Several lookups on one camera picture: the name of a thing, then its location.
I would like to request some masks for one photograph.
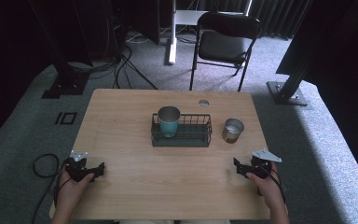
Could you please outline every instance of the metal cup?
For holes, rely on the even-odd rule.
[[[158,111],[159,127],[165,137],[170,138],[176,134],[179,118],[180,110],[174,105],[165,105]]]
[[[244,126],[239,119],[228,119],[225,122],[225,129],[222,132],[223,139],[227,143],[235,143],[243,132]]]

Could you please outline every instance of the chair seat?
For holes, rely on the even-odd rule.
[[[217,62],[243,63],[246,52],[245,41],[240,37],[205,31],[200,39],[199,56],[204,60]]]

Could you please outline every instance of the wire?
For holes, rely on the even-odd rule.
[[[275,182],[275,184],[277,184],[277,186],[278,186],[278,188],[279,188],[279,190],[280,190],[280,192],[281,192],[281,195],[282,195],[282,198],[283,198],[283,202],[286,203],[286,197],[284,196],[284,193],[283,193],[283,190],[282,190],[282,185],[280,184],[280,182],[279,182],[277,179],[275,179],[275,177],[272,176],[271,173],[269,173],[266,169],[264,169],[264,167],[263,167],[262,164],[258,163],[258,166],[259,166],[266,174],[268,174],[269,177],[271,177],[271,179]],[[278,179],[280,180],[280,177],[279,177],[278,173],[277,173],[276,171],[274,171],[273,169],[271,169],[271,171],[273,171],[273,172],[277,175]]]
[[[57,187],[57,196],[58,196],[58,192],[60,191],[60,189],[66,184],[68,183],[72,178],[68,178],[67,180],[65,180],[59,187]],[[54,200],[54,205],[57,206],[57,196],[56,199]]]
[[[136,72],[138,73],[138,75],[141,76],[141,78],[142,78],[143,80],[145,80],[147,83],[149,83],[150,86],[152,86],[155,90],[157,90],[158,88],[157,88],[149,79],[147,79],[147,77],[145,77],[145,76],[136,68],[136,66],[135,66],[132,62],[130,62],[130,58],[131,58],[131,56],[132,56],[132,49],[131,49],[130,47],[128,47],[127,45],[125,45],[125,47],[130,51],[130,54],[129,54],[128,57],[126,57],[124,54],[121,55],[121,56],[124,58],[124,62],[123,62],[123,64],[117,69],[117,71],[116,71],[116,73],[115,73],[115,82],[113,83],[112,89],[114,89],[116,85],[117,85],[117,87],[118,87],[119,89],[121,89],[121,87],[120,87],[120,85],[119,85],[119,83],[118,83],[118,75],[120,74],[121,69],[123,69],[123,67],[124,67],[124,69],[127,69],[127,65],[129,64],[131,69],[133,69],[134,71],[136,71]],[[125,74],[126,74],[127,81],[128,81],[129,84],[130,84],[130,80],[129,80],[129,78],[128,78],[127,71],[126,71],[126,70],[124,70],[124,71],[125,71]]]
[[[97,67],[91,67],[91,68],[81,68],[74,65],[71,65],[71,67],[74,69],[75,72],[78,73],[94,73],[94,72],[103,72],[103,71],[110,71],[113,68],[116,67],[118,64],[118,61],[112,61],[110,63],[105,63]]]
[[[189,10],[191,8],[191,6],[193,6],[195,1],[196,0],[191,1],[190,5],[187,7],[186,10]],[[200,2],[200,0],[197,0],[197,4],[196,4],[196,7],[194,8],[194,10],[197,10],[197,7],[199,6],[199,2]]]
[[[51,175],[41,175],[39,174],[37,171],[36,171],[36,164],[37,162],[44,158],[44,157],[53,157],[56,161],[56,170],[53,174]],[[36,209],[34,210],[34,216],[33,216],[33,219],[32,219],[32,223],[35,222],[36,220],[36,215],[37,215],[37,212],[39,211],[39,208],[40,208],[40,205],[42,204],[43,200],[45,199],[46,195],[48,194],[48,190],[51,188],[54,180],[56,179],[56,176],[60,173],[60,170],[59,170],[59,166],[60,166],[60,162],[59,162],[59,159],[56,155],[54,154],[43,154],[41,156],[38,156],[36,159],[34,159],[34,164],[33,164],[33,171],[34,171],[34,174],[36,174],[37,176],[41,177],[41,178],[51,178],[51,181],[50,183],[48,184],[48,187],[46,188],[45,190],[45,193],[43,194],[42,198],[40,199],[39,203],[37,204],[37,207]]]
[[[132,41],[133,39],[135,39],[135,38],[138,37],[138,36],[143,37],[145,40],[143,40],[143,41]],[[144,35],[142,35],[142,34],[134,35],[134,36],[132,36],[132,37],[130,37],[129,39],[126,40],[127,43],[132,43],[132,44],[142,44],[142,43],[145,43],[145,42],[147,42],[147,41],[149,41],[149,39],[146,38],[146,37],[145,37]]]
[[[179,37],[179,36],[177,36],[176,39],[179,40],[179,41],[182,42],[182,43],[186,43],[186,44],[196,44],[196,41],[195,41],[195,40],[189,40],[189,39],[182,38],[182,37]]]
[[[54,206],[57,206],[57,201],[58,201],[58,192],[60,191],[61,187],[66,184],[70,179],[66,180],[61,186],[60,186],[60,182],[61,182],[61,177],[62,177],[62,168],[65,165],[65,163],[63,162],[61,164],[61,167],[59,169],[59,171],[57,172],[57,181],[56,181],[56,186],[54,188]]]
[[[103,74],[99,77],[89,77],[90,80],[93,80],[93,79],[98,79],[98,78],[102,78],[102,77],[106,77],[108,75],[110,75],[111,73],[115,72],[115,69],[111,69],[110,71],[108,71],[106,74]]]

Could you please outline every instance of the human hand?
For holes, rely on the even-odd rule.
[[[273,170],[271,171],[271,175],[279,181],[277,166],[273,161],[271,162],[271,168]],[[246,176],[257,185],[261,194],[264,196],[265,203],[271,212],[271,223],[289,223],[289,217],[281,190],[272,178],[268,176],[262,179],[252,173],[247,173]]]
[[[56,210],[51,223],[70,222],[73,211],[80,202],[84,190],[93,177],[93,173],[88,174],[77,183],[69,176],[65,169],[62,170]]]

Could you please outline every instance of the metal base plate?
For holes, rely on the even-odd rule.
[[[60,99],[61,95],[82,95],[89,80],[90,73],[77,75],[71,86],[61,86],[60,76],[57,76],[50,90],[43,93],[42,99]]]
[[[276,82],[276,81],[267,82],[268,89],[271,92],[276,105],[302,105],[302,106],[309,105],[309,102],[304,99],[304,96],[300,89],[298,89],[290,99],[283,99],[280,96],[280,90],[283,85],[284,82]]]

